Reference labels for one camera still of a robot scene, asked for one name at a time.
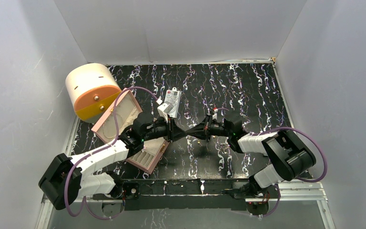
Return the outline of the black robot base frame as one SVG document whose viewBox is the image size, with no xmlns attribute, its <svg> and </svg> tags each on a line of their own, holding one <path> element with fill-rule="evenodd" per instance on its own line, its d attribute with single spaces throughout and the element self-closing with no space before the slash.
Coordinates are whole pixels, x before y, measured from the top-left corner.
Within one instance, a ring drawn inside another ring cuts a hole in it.
<svg viewBox="0 0 366 229">
<path fill-rule="evenodd" d="M 258 191 L 245 179 L 134 179 L 118 183 L 110 194 L 95 194 L 105 204 L 117 200 L 127 211 L 144 209 L 213 209 L 248 211 L 264 215 L 274 208 L 277 187 Z"/>
</svg>

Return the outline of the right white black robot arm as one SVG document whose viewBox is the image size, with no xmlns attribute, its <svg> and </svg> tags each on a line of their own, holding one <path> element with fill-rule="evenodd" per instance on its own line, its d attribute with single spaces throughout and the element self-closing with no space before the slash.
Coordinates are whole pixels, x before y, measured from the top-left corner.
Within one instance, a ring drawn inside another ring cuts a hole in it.
<svg viewBox="0 0 366 229">
<path fill-rule="evenodd" d="M 211 115 L 187 130 L 187 134 L 209 141 L 212 136 L 227 137 L 229 147 L 237 153 L 261 153 L 270 164 L 249 177 L 240 191 L 248 191 L 260 198 L 268 187 L 282 181 L 291 181 L 316 164 L 314 153 L 294 130 L 284 128 L 266 134 L 249 133 L 239 118 L 224 118 L 218 122 Z"/>
</svg>

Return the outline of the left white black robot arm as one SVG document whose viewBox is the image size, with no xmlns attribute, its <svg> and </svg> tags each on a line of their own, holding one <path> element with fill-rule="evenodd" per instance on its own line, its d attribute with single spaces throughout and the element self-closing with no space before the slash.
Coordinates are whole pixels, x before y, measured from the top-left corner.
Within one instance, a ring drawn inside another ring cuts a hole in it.
<svg viewBox="0 0 366 229">
<path fill-rule="evenodd" d="M 124 193 L 122 179 L 111 171 L 95 175 L 97 170 L 141 152 L 146 141 L 163 138 L 173 142 L 186 135 L 174 118 L 167 116 L 154 119 L 151 113 L 141 112 L 110 143 L 71 157 L 64 153 L 57 155 L 38 186 L 56 210 L 67 208 L 77 198 L 84 196 L 105 194 L 120 198 Z"/>
</svg>

